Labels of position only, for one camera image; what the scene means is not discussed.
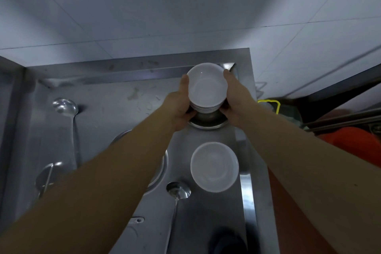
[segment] water stain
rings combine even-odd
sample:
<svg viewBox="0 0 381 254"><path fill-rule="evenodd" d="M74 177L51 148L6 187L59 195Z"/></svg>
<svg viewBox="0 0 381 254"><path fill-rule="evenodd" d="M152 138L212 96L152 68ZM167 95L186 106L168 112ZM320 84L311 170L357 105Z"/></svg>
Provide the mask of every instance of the water stain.
<svg viewBox="0 0 381 254"><path fill-rule="evenodd" d="M134 88L134 92L129 96L127 97L128 100L137 100L138 99L138 91L139 91L139 88Z"/></svg>

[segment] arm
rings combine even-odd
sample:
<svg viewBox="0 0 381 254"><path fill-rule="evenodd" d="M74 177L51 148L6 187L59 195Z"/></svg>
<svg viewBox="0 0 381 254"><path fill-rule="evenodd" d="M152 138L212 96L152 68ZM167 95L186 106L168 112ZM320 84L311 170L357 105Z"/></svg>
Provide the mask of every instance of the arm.
<svg viewBox="0 0 381 254"><path fill-rule="evenodd" d="M381 169L256 103L228 71L221 109L241 128L308 219L339 253L379 252Z"/></svg>
<svg viewBox="0 0 381 254"><path fill-rule="evenodd" d="M47 191L0 238L0 253L108 253L134 213L175 131L195 113L189 78L107 150Z"/></svg>

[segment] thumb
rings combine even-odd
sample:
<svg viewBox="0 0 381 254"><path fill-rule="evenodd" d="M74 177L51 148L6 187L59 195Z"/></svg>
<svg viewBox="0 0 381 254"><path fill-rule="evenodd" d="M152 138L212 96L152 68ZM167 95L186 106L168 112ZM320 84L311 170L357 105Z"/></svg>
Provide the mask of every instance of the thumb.
<svg viewBox="0 0 381 254"><path fill-rule="evenodd" d="M229 72L227 69L224 69L224 78L226 79L228 85L230 83L234 83L237 80L234 74Z"/></svg>
<svg viewBox="0 0 381 254"><path fill-rule="evenodd" d="M231 108L219 108L219 111L222 112L225 117L229 118Z"/></svg>
<svg viewBox="0 0 381 254"><path fill-rule="evenodd" d="M180 80L179 93L182 93L188 96L188 86L189 86L189 76L187 74L183 74Z"/></svg>

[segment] finger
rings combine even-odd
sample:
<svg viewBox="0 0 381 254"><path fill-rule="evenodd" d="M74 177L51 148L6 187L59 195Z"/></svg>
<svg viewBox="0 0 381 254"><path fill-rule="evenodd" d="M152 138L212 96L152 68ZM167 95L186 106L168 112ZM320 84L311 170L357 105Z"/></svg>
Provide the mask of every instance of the finger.
<svg viewBox="0 0 381 254"><path fill-rule="evenodd" d="M219 111L222 112L224 114L224 116L226 116L228 110L229 109L227 109L227 108L219 108Z"/></svg>
<svg viewBox="0 0 381 254"><path fill-rule="evenodd" d="M190 113L186 113L184 115L184 118L186 121L189 121L192 117L194 117L195 115L197 115L197 112L195 110L193 110L192 112Z"/></svg>
<svg viewBox="0 0 381 254"><path fill-rule="evenodd" d="M226 79L228 85L230 83L234 83L235 81L237 81L237 79L234 76L234 74L229 72L227 69L224 69L224 78Z"/></svg>
<svg viewBox="0 0 381 254"><path fill-rule="evenodd" d="M219 108L219 111L224 114L225 117L229 119L230 113L232 112L231 108Z"/></svg>
<svg viewBox="0 0 381 254"><path fill-rule="evenodd" d="M188 96L189 77L187 74L183 74L180 80L179 93Z"/></svg>

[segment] stack of white bowls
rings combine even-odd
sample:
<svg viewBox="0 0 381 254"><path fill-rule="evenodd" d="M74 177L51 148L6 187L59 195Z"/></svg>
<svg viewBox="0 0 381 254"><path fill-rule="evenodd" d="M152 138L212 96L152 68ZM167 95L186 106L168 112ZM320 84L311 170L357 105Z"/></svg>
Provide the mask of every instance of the stack of white bowls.
<svg viewBox="0 0 381 254"><path fill-rule="evenodd" d="M200 113L217 111L226 99L224 69L214 63L201 63L188 71L190 106Z"/></svg>

